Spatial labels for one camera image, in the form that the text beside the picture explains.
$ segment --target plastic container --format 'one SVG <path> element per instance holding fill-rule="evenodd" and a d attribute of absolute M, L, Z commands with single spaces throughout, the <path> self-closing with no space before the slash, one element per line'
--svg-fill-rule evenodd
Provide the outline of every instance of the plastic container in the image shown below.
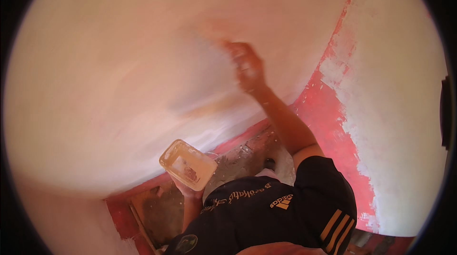
<path fill-rule="evenodd" d="M 200 191 L 213 176 L 218 164 L 191 145 L 177 139 L 159 158 L 160 165 L 189 188 Z"/>

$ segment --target floor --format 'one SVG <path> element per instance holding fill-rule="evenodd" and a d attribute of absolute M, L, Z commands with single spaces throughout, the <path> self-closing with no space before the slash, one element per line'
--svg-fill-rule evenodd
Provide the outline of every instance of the floor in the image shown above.
<path fill-rule="evenodd" d="M 283 183 L 292 185 L 295 181 L 292 157 L 281 145 L 271 126 L 267 126 L 243 145 L 221 155 L 210 152 L 208 156 L 217 161 L 218 168 L 205 188 L 203 199 L 228 181 L 257 174 L 262 170 L 266 158 L 276 161 L 276 173 Z M 154 248 L 167 245 L 174 236 L 180 234 L 183 201 L 180 191 L 170 180 L 129 199 Z"/>

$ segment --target adidas logo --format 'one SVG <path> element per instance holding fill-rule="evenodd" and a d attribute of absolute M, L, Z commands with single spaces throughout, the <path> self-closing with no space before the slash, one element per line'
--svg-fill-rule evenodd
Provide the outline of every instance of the adidas logo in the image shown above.
<path fill-rule="evenodd" d="M 285 195 L 283 197 L 278 198 L 276 201 L 270 204 L 270 207 L 273 208 L 274 206 L 287 209 L 289 207 L 290 201 L 292 201 L 293 195 Z"/>

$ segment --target man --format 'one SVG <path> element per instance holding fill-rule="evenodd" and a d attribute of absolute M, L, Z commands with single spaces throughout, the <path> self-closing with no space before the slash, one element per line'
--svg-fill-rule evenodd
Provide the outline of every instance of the man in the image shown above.
<path fill-rule="evenodd" d="M 345 252 L 357 223 L 351 187 L 325 158 L 311 130 L 266 85 L 261 59 L 246 43 L 226 42 L 240 87 L 263 108 L 290 155 L 294 186 L 281 183 L 274 161 L 257 176 L 230 181 L 202 202 L 174 179 L 184 195 L 183 233 L 165 254 L 335 254 Z"/>

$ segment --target white paint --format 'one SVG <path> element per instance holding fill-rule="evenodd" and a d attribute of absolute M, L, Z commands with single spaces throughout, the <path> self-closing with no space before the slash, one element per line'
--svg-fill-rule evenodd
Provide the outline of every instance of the white paint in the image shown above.
<path fill-rule="evenodd" d="M 348 57 L 350 40 L 356 49 Z M 369 222 L 378 221 L 380 234 L 415 236 L 446 160 L 439 103 L 447 71 L 437 31 L 421 0 L 352 0 L 336 42 L 337 59 L 320 71 L 346 108 L 343 128 L 374 187 Z M 350 67 L 346 75 L 337 61 Z"/>
<path fill-rule="evenodd" d="M 176 138 L 203 152 L 265 117 L 210 39 L 248 41 L 292 103 L 345 0 L 35 0 L 12 51 L 5 140 L 43 188 L 103 198 L 150 179 Z"/>
<path fill-rule="evenodd" d="M 138 255 L 133 239 L 122 240 L 102 200 L 50 194 L 16 181 L 26 212 L 54 255 Z"/>

